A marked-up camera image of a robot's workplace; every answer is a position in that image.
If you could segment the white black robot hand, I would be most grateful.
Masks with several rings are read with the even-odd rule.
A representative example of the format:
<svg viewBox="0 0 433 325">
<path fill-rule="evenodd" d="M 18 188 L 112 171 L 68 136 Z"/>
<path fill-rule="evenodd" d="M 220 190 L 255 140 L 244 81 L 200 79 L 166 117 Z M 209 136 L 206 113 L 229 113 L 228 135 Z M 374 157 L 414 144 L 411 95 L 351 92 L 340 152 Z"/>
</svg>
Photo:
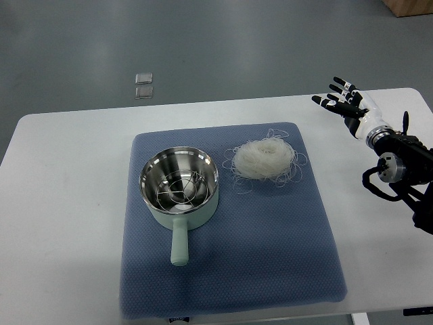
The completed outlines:
<svg viewBox="0 0 433 325">
<path fill-rule="evenodd" d="M 340 115 L 353 137 L 366 139 L 372 129 L 388 127 L 382 120 L 377 104 L 365 91 L 340 77 L 334 77 L 333 80 L 336 85 L 329 85 L 332 93 L 326 97 L 314 95 L 311 99 L 320 107 Z"/>
</svg>

